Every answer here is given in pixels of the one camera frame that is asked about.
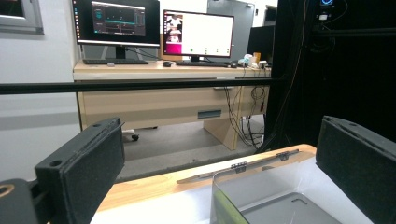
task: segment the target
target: small object on desk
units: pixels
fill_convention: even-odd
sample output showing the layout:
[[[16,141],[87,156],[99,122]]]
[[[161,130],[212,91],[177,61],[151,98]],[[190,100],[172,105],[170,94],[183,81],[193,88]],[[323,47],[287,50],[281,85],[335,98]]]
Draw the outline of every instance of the small object on desk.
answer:
[[[170,67],[170,66],[172,66],[172,63],[171,62],[163,62],[163,66]]]
[[[139,134],[137,134],[134,129],[122,130],[122,139],[137,141],[139,139]]]
[[[238,61],[238,65],[241,67],[248,67],[248,63],[245,61],[245,59],[240,59]]]
[[[259,63],[260,58],[262,57],[262,54],[260,52],[254,52],[253,53],[253,57],[256,57],[256,62],[255,63]]]
[[[85,64],[149,64],[139,59],[83,59]]]
[[[267,61],[259,61],[259,68],[260,69],[264,69],[265,68],[265,66],[267,66]]]

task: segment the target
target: computer monitor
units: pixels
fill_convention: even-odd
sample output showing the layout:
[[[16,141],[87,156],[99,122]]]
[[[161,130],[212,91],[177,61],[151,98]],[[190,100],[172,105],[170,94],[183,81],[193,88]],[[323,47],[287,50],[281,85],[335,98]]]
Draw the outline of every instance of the computer monitor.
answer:
[[[233,16],[163,11],[163,55],[230,58]]]
[[[253,54],[254,52],[259,52],[261,54],[260,61],[267,61],[269,65],[272,65],[274,31],[274,25],[252,27],[247,44],[247,53]]]
[[[72,0],[77,43],[116,47],[160,47],[160,2],[157,0]]]

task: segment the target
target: keyboard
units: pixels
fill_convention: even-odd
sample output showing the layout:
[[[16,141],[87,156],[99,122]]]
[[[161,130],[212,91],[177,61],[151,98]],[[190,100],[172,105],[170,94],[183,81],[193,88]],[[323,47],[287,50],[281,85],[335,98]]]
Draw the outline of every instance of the keyboard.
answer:
[[[149,64],[149,62],[138,59],[83,59],[85,64]]]
[[[228,67],[225,63],[211,63],[211,62],[191,62],[191,61],[176,61],[179,66],[204,66],[204,67]]]

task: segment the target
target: wooden desk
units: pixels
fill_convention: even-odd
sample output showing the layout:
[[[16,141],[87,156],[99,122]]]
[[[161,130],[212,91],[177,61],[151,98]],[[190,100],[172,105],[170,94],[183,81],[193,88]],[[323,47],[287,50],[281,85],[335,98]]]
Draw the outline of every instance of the wooden desk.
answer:
[[[180,80],[189,78],[242,78],[269,77],[258,69],[220,67],[163,67],[163,62],[143,65],[87,65],[78,62],[74,68],[74,80],[131,81],[131,80]],[[266,111],[269,89],[253,100],[254,87],[229,89],[229,101],[235,120],[243,116],[262,114]],[[203,121],[204,127],[229,149],[236,149],[237,132],[230,122],[227,94],[224,89],[194,88],[143,91],[80,92],[78,106],[83,129],[103,119],[120,117],[124,130],[163,126],[169,124]]]
[[[297,161],[303,161],[314,157],[317,151],[315,147],[309,145],[285,147],[279,150],[274,150],[235,160],[223,161],[165,175],[156,175],[148,178],[119,183],[114,185],[113,188],[109,191],[107,196],[102,201],[102,204],[100,205],[98,211],[100,212],[129,203],[143,202],[148,199],[154,199],[189,189],[196,189],[202,186],[211,185],[211,178],[186,184],[178,184],[177,181],[193,175],[229,168],[231,164],[235,164],[238,162],[252,162],[264,158],[269,158],[275,156],[279,152],[291,151],[297,148],[301,151],[297,155],[290,157],[287,161],[276,161],[274,163],[271,163],[270,166],[277,167]]]

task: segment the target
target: white wall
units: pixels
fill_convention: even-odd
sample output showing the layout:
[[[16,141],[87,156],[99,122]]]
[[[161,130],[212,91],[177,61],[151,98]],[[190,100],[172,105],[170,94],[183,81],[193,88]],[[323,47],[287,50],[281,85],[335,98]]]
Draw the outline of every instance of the white wall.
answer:
[[[254,15],[252,27],[260,27],[263,24],[266,6],[277,7],[277,0],[241,0],[254,4],[255,8],[259,10],[257,15]]]
[[[70,0],[40,0],[44,35],[0,33],[0,83],[73,82]],[[79,130],[74,93],[0,95],[0,181],[34,167]]]
[[[163,34],[163,10],[207,12],[207,0],[159,0],[160,1],[160,32]]]

